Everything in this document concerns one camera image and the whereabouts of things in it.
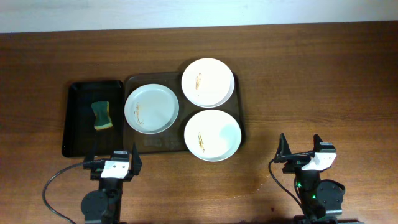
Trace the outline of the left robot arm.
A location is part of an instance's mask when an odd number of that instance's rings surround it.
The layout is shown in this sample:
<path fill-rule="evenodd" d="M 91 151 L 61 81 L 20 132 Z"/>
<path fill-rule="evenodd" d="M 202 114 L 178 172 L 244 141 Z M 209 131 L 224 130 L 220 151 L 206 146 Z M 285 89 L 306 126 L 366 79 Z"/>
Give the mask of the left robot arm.
<path fill-rule="evenodd" d="M 121 223 L 123 183 L 139 175 L 142 161 L 137 147 L 130 151 L 115 150 L 109 159 L 95 159 L 98 145 L 84 158 L 85 169 L 90 170 L 90 179 L 99 182 L 98 190 L 91 191 L 81 201 L 85 223 Z"/>

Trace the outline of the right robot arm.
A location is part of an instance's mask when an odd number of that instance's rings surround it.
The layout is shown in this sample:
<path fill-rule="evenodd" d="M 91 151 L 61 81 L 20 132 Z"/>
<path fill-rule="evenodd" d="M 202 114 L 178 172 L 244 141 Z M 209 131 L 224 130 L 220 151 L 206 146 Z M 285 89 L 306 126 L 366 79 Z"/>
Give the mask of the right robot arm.
<path fill-rule="evenodd" d="M 336 159 L 336 148 L 330 142 L 323 141 L 319 135 L 313 136 L 313 149 L 307 152 L 293 153 L 285 135 L 279 137 L 279 145 L 275 157 L 269 162 L 283 163 L 282 172 L 293 174 L 293 195 L 271 177 L 276 184 L 287 192 L 299 205 L 302 215 L 293 218 L 294 223 L 338 223 L 337 216 L 342 214 L 341 204 L 345 194 L 345 186 L 334 180 L 322 180 L 320 174 L 329 169 Z"/>

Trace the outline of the white plate top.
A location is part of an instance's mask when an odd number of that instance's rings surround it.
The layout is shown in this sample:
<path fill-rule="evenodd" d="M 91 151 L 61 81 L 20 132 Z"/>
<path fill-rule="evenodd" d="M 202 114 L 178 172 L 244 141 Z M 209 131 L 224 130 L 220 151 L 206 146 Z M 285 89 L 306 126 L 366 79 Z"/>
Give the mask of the white plate top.
<path fill-rule="evenodd" d="M 192 62 L 181 79 L 183 94 L 202 108 L 215 108 L 231 97 L 235 80 L 231 69 L 214 58 L 201 58 Z"/>

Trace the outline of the green yellow sponge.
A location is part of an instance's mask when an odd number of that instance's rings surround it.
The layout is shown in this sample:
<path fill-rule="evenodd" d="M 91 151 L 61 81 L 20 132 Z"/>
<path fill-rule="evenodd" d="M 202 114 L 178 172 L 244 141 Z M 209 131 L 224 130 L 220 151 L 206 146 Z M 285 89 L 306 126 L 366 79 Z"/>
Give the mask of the green yellow sponge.
<path fill-rule="evenodd" d="M 102 131 L 113 127 L 109 115 L 109 102 L 108 101 L 97 101 L 91 104 L 91 109 L 95 114 L 94 129 L 96 131 Z"/>

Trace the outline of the white plate bottom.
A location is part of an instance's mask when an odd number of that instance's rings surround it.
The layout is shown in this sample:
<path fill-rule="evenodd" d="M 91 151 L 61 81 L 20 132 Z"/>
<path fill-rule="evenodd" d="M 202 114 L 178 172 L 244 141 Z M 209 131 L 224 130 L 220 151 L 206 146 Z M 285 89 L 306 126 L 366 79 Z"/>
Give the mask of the white plate bottom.
<path fill-rule="evenodd" d="M 183 136 L 188 150 L 208 162 L 231 157 L 243 139 L 238 122 L 221 110 L 203 110 L 193 115 L 186 124 Z"/>

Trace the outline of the white plate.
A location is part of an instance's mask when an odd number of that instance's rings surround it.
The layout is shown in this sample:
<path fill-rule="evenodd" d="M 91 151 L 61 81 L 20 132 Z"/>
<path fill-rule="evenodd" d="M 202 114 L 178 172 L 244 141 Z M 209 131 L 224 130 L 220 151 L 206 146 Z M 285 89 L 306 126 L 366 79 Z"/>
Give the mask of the white plate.
<path fill-rule="evenodd" d="M 188 150 L 208 162 L 231 157 L 243 139 L 238 122 L 221 110 L 203 110 L 193 115 L 186 124 L 183 136 Z"/>
<path fill-rule="evenodd" d="M 127 97 L 124 105 L 128 125 L 143 134 L 165 131 L 176 121 L 178 112 L 177 96 L 160 84 L 140 86 Z"/>
<path fill-rule="evenodd" d="M 192 62 L 181 79 L 183 94 L 202 108 L 215 108 L 231 97 L 235 80 L 231 69 L 214 58 L 201 58 Z"/>

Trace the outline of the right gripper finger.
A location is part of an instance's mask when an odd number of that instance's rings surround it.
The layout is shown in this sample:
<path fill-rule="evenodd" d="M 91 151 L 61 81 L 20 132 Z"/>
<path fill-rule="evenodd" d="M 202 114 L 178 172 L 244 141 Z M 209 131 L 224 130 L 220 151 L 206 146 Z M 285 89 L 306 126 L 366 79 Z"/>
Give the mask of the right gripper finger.
<path fill-rule="evenodd" d="M 279 145 L 277 148 L 276 156 L 288 156 L 291 155 L 291 150 L 289 144 L 287 143 L 287 139 L 284 133 L 281 133 L 279 136 Z"/>
<path fill-rule="evenodd" d="M 323 141 L 322 141 L 322 139 L 320 138 L 320 136 L 319 136 L 318 134 L 315 134 L 315 135 L 313 136 L 313 145 L 314 145 L 313 151 L 314 151 L 314 152 L 322 152 L 322 150 L 323 150 L 323 145 L 322 145 L 322 143 L 323 143 Z"/>

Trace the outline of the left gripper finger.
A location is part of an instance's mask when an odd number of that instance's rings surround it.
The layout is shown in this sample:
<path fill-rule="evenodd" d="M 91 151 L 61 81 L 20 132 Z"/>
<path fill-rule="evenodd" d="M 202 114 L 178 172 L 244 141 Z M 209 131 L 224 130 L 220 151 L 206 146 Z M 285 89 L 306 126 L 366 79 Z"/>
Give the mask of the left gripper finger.
<path fill-rule="evenodd" d="M 140 155 L 137 151 L 136 144 L 134 143 L 132 146 L 132 161 L 131 161 L 131 172 L 133 175 L 139 175 L 142 169 L 142 161 Z"/>
<path fill-rule="evenodd" d="M 85 156 L 84 162 L 90 162 L 90 161 L 93 161 L 95 159 L 95 154 L 96 154 L 97 148 L 98 148 L 98 142 L 95 141 L 94 144 L 93 144 L 93 147 L 90 149 L 88 154 Z"/>

